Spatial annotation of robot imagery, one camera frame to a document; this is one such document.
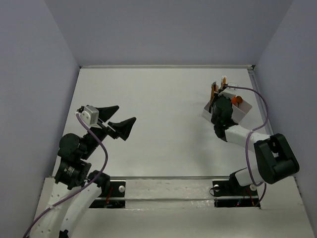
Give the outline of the orange plastic spoon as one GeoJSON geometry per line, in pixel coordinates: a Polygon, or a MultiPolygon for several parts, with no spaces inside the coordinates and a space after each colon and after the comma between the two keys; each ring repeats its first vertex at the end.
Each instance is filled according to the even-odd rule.
{"type": "Polygon", "coordinates": [[[234,105],[236,105],[236,104],[237,104],[237,98],[236,98],[236,97],[233,97],[233,98],[231,99],[231,103],[234,104],[234,105]]]}

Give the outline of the copper metal spoon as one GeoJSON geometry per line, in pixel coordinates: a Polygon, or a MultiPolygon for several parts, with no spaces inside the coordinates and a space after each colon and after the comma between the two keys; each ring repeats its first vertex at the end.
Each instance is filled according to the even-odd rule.
{"type": "Polygon", "coordinates": [[[242,97],[241,97],[241,96],[236,96],[235,106],[236,106],[236,107],[239,107],[241,103],[243,103],[242,97]]]}

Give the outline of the yellow plastic knife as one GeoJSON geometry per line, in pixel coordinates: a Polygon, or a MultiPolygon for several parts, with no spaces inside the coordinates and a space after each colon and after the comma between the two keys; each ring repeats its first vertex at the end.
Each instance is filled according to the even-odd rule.
{"type": "Polygon", "coordinates": [[[215,93],[215,88],[216,88],[216,82],[213,82],[211,84],[211,97],[210,97],[210,103],[212,103],[213,98],[214,98],[214,93],[215,93]]]}

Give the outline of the silver fork teal handle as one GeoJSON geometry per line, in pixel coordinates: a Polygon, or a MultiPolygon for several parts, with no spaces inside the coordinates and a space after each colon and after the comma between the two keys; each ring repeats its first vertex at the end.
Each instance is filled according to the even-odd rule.
{"type": "Polygon", "coordinates": [[[223,88],[223,87],[225,87],[225,86],[226,86],[226,76],[223,75],[223,76],[222,76],[222,79],[221,79],[221,87],[223,88]]]}

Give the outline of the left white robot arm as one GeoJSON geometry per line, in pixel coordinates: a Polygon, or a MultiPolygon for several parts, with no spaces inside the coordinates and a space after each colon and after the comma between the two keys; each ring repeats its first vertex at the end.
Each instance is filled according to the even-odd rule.
{"type": "Polygon", "coordinates": [[[108,152],[106,137],[127,140],[136,118],[113,123],[119,106],[81,106],[75,113],[87,131],[80,137],[65,134],[59,141],[60,164],[45,210],[24,234],[25,238],[70,238],[85,212],[98,196],[110,196],[110,176],[104,173],[108,152]]]}

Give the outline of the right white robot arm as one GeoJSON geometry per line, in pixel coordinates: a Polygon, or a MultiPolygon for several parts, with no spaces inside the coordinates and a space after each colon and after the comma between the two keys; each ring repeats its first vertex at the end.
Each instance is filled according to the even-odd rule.
{"type": "Polygon", "coordinates": [[[299,163],[284,135],[267,135],[248,130],[232,119],[231,100],[221,96],[212,107],[211,122],[216,136],[245,149],[247,167],[230,174],[213,189],[240,194],[248,185],[274,184],[300,170],[299,163]]]}

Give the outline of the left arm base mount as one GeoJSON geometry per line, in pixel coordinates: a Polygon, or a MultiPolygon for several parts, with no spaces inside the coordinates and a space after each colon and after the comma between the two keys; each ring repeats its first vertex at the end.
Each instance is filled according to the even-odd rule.
{"type": "Polygon", "coordinates": [[[111,180],[108,191],[102,192],[89,208],[121,209],[125,208],[125,180],[111,180]]]}

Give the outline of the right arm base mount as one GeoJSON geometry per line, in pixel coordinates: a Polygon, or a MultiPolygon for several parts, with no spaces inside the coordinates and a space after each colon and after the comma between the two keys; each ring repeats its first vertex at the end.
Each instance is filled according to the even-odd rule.
{"type": "Polygon", "coordinates": [[[214,198],[215,208],[240,208],[261,207],[258,191],[251,190],[250,185],[241,186],[236,177],[236,172],[228,180],[212,182],[209,194],[214,198]]]}

